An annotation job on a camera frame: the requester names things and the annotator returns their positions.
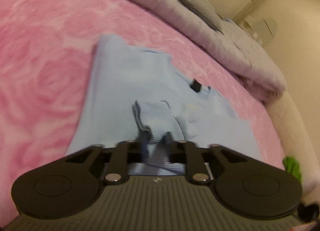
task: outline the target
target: green cloth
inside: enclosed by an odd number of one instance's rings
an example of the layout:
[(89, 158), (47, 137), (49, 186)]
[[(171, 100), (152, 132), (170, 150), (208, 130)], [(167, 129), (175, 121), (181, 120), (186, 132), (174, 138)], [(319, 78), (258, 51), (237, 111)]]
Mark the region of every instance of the green cloth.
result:
[(285, 170), (291, 173), (294, 177), (296, 177), (301, 183), (302, 176), (301, 176), (300, 165), (298, 161), (294, 157), (287, 156), (286, 158), (283, 159), (282, 163), (285, 167)]

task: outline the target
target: bed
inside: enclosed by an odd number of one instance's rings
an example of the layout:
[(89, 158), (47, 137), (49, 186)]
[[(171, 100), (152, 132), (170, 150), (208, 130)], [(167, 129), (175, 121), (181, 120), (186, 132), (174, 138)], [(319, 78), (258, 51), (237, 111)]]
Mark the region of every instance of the bed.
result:
[(284, 151), (263, 104), (199, 48), (129, 0), (0, 0), (0, 226), (17, 211), (12, 183), (64, 155), (76, 130), (101, 34), (162, 50), (185, 75), (219, 91), (249, 120), (263, 160)]

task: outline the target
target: bedspread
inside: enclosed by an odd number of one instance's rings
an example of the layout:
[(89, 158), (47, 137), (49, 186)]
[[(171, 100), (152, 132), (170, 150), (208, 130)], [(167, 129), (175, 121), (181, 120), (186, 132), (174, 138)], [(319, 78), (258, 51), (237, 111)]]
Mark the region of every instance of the bedspread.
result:
[(212, 58), (235, 73), (256, 99), (270, 102), (287, 89), (283, 73), (265, 50), (242, 29), (229, 35), (227, 26), (222, 33), (216, 32), (178, 0), (131, 1), (151, 10), (201, 46)]
[(218, 90), (250, 121), (264, 161), (281, 167), (284, 152), (263, 105), (148, 11), (128, 0), (0, 0), (0, 226), (18, 214), (14, 180), (67, 150), (102, 33), (170, 53), (185, 75)]

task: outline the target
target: black tag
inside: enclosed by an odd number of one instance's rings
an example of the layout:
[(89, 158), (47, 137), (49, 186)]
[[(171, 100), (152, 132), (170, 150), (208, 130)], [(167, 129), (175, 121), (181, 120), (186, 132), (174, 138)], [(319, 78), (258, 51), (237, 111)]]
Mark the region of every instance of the black tag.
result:
[(196, 79), (193, 79), (193, 82), (190, 84), (190, 88), (192, 88), (196, 93), (199, 93), (201, 90), (201, 84), (197, 82)]

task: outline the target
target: folded cloth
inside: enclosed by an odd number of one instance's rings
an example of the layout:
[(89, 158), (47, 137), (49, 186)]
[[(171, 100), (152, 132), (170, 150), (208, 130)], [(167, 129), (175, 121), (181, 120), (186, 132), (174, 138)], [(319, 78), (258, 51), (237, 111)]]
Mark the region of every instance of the folded cloth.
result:
[[(137, 124), (141, 131), (147, 131), (151, 135), (150, 143), (143, 148), (146, 149), (144, 154), (148, 154), (145, 163), (151, 166), (148, 171), (153, 172), (155, 175), (156, 173), (163, 172), (163, 170), (183, 174), (184, 165), (171, 164), (169, 162), (167, 147), (164, 143), (161, 143), (167, 132), (171, 133), (172, 139), (175, 141), (184, 140), (179, 123), (172, 115), (168, 103), (165, 101), (145, 102), (136, 100), (134, 110)], [(145, 171), (145, 166), (143, 166), (143, 170), (138, 165), (131, 168), (131, 173), (135, 174)]]
[[(137, 138), (139, 128), (133, 113), (136, 100), (165, 100), (175, 118), (182, 108), (205, 111), (208, 116), (237, 118), (229, 102), (214, 89), (201, 86), (199, 92), (192, 90), (192, 80), (179, 72), (170, 59), (169, 54), (160, 51), (126, 45), (119, 36), (102, 35), (83, 112), (67, 154), (92, 144), (114, 147), (118, 142)], [(154, 168), (146, 164), (137, 167), (144, 170), (137, 174), (151, 173)]]
[(292, 156), (287, 156), (282, 161), (284, 168), (287, 172), (291, 173), (294, 177), (296, 177), (300, 183), (302, 183), (302, 175), (300, 172), (300, 164), (299, 162)]
[(262, 159), (248, 121), (190, 108), (182, 110), (176, 119), (185, 139), (199, 147), (207, 148), (209, 144), (219, 144), (254, 159)]
[(179, 123), (172, 115), (166, 101), (145, 102), (136, 100), (135, 114), (139, 128), (148, 131), (151, 144), (159, 143), (167, 132), (171, 132), (174, 141), (184, 140)]

